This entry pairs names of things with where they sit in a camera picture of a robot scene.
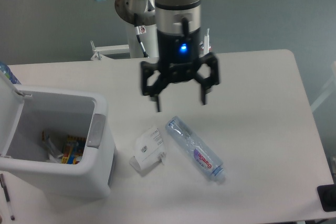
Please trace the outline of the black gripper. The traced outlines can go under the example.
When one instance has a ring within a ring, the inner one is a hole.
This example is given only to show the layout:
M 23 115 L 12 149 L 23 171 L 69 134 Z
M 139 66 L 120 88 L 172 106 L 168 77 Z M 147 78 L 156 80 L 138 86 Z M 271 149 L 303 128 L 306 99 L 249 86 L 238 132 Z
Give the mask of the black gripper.
M 218 59 L 213 52 L 199 57 L 200 30 L 183 34 L 157 32 L 159 47 L 158 63 L 141 61 L 140 87 L 143 96 L 155 102 L 157 112 L 161 112 L 160 93 L 170 84 L 196 80 L 201 85 L 201 102 L 205 105 L 206 95 L 212 86 L 219 85 Z M 198 73 L 202 65 L 209 68 L 209 76 Z

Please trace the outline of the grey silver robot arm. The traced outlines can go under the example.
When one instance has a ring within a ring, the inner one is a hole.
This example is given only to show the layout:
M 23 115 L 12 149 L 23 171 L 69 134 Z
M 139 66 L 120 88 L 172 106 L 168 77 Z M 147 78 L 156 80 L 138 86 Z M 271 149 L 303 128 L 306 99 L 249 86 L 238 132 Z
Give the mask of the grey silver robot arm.
M 169 84 L 195 80 L 206 103 L 220 78 L 215 54 L 200 55 L 201 0 L 125 0 L 124 9 L 134 27 L 156 25 L 159 59 L 140 63 L 142 94 L 159 103 Z

